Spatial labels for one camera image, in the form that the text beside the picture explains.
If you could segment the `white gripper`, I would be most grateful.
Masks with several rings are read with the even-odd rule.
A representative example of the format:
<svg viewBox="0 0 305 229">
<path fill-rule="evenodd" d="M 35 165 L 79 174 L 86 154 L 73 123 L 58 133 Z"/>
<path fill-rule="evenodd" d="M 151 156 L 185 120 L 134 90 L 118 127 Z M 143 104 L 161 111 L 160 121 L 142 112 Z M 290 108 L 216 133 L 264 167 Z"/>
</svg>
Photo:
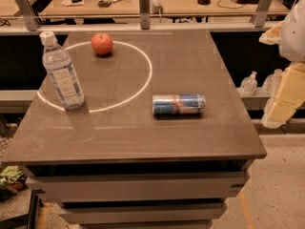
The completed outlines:
<svg viewBox="0 0 305 229">
<path fill-rule="evenodd" d="M 299 0 L 285 17 L 263 32 L 259 42 L 266 45 L 279 43 L 282 57 L 292 62 L 282 74 L 276 95 L 271 99 L 261 123 L 276 129 L 284 125 L 305 103 L 305 0 Z"/>
</svg>

